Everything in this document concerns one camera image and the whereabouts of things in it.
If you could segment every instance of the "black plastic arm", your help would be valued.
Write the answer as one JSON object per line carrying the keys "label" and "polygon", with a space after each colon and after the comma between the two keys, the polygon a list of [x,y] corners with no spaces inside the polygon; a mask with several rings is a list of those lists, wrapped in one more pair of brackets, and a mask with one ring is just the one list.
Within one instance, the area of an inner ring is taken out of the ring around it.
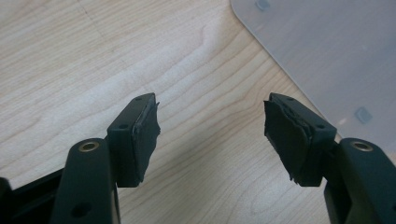
{"label": "black plastic arm", "polygon": [[105,139],[75,144],[64,169],[12,190],[0,178],[0,223],[120,223],[117,186],[144,179],[160,126],[155,94],[134,98]]}
{"label": "black plastic arm", "polygon": [[378,146],[357,138],[334,142],[336,130],[289,96],[265,101],[265,136],[290,177],[317,187],[324,176],[332,223],[395,223],[396,168]]}

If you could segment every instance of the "wooden table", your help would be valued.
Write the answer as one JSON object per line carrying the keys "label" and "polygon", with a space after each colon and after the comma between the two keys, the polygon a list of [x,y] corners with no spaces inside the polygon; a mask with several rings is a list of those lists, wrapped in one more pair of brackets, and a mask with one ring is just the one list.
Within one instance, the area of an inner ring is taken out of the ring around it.
{"label": "wooden table", "polygon": [[2,1],[0,53],[13,188],[155,92],[162,134],[144,183],[120,190],[122,223],[329,223],[323,188],[290,182],[263,135],[270,92],[312,105],[228,0]]}

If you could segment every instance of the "metal screw hole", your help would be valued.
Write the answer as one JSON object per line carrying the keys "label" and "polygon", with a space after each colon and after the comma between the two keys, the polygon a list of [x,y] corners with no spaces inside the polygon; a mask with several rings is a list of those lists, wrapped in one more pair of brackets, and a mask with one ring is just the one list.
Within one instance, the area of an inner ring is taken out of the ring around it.
{"label": "metal screw hole", "polygon": [[373,151],[373,148],[363,142],[352,142],[351,145],[360,151]]}
{"label": "metal screw hole", "polygon": [[79,146],[78,150],[81,152],[89,152],[97,149],[99,147],[99,143],[97,142],[87,142]]}

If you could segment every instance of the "white plastic sheet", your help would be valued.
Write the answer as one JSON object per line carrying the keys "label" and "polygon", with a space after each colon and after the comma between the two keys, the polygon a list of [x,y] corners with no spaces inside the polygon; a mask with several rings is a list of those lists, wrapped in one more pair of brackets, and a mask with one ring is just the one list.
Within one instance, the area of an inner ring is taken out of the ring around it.
{"label": "white plastic sheet", "polygon": [[231,2],[343,137],[396,152],[396,1]]}

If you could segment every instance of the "light wood surface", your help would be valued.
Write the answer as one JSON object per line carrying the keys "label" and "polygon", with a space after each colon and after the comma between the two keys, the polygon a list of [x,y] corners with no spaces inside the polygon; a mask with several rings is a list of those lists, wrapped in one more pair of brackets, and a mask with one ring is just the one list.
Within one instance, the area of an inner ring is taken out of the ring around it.
{"label": "light wood surface", "polygon": [[271,91],[311,105],[228,0],[1,1],[0,52],[13,188],[155,92],[162,134],[144,183],[119,192],[122,223],[329,223],[323,188],[290,182],[263,135]]}

